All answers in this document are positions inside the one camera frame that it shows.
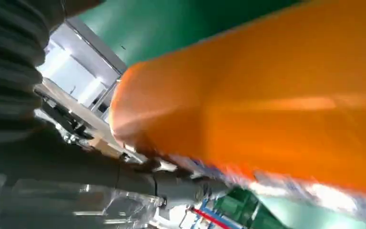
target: green floor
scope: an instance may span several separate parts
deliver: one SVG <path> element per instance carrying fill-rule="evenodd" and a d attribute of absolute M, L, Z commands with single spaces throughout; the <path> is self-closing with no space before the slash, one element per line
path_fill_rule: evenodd
<path fill-rule="evenodd" d="M 80 18 L 130 66 L 296 2 L 298 1 L 107 0 Z"/>

